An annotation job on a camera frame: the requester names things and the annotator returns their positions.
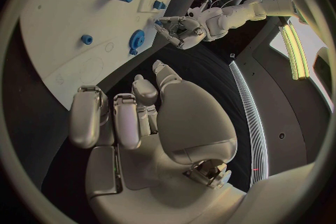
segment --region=robotic hand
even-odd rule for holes
[[[155,29],[179,49],[189,49],[202,40],[213,41],[225,36],[229,29],[242,26],[247,20],[264,20],[267,16],[296,16],[304,19],[292,0],[247,0],[238,6],[213,7],[201,11],[189,9],[192,17],[162,17],[155,22]],[[164,24],[171,23],[169,29]],[[177,34],[177,29],[185,29]]]

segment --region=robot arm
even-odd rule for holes
[[[155,23],[155,29],[180,49],[189,49],[200,41],[213,41],[225,36],[229,29],[242,26],[246,21],[264,20],[267,16],[300,17],[292,0],[247,0],[238,6],[213,7],[203,12],[193,12],[194,17],[162,17]],[[166,30],[163,24],[170,22]],[[186,31],[172,34],[171,29]]]

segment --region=blue gear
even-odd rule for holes
[[[142,46],[144,42],[144,31],[142,30],[137,30],[133,33],[133,35],[129,39],[129,46],[130,46],[130,51],[129,53],[131,55],[136,55],[137,53],[137,48]]]

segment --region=white light strip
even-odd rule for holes
[[[265,134],[258,109],[244,77],[234,61],[229,66],[240,93],[250,130],[252,160],[250,186],[252,186],[257,181],[268,178],[268,155]]]

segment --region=white robotic arm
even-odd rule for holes
[[[225,36],[229,29],[242,26],[246,21],[264,20],[267,16],[300,17],[292,0],[247,0],[238,6],[213,7],[199,12],[189,10],[194,17],[162,17],[155,23],[156,30],[179,49],[189,49],[200,41],[213,41]],[[171,23],[166,30],[163,24]],[[174,30],[185,29],[181,34]]]

